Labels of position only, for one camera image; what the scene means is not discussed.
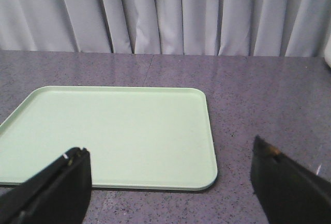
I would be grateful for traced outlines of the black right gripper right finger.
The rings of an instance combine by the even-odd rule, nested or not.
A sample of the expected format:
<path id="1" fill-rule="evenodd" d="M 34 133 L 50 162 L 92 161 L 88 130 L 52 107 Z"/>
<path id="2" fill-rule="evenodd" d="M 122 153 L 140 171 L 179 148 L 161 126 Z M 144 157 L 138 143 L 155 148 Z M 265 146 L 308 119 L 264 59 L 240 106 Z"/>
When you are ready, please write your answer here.
<path id="1" fill-rule="evenodd" d="M 269 223 L 330 223 L 330 182 L 260 136 L 253 143 L 250 180 Z"/>

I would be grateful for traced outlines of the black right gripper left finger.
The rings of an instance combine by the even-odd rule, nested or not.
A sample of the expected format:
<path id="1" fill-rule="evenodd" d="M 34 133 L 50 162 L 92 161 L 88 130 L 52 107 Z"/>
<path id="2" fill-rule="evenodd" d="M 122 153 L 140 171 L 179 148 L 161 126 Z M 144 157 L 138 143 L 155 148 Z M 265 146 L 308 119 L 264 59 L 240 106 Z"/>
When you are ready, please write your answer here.
<path id="1" fill-rule="evenodd" d="M 1 223 L 82 223 L 91 192 L 90 153 L 73 147 L 1 196 Z"/>

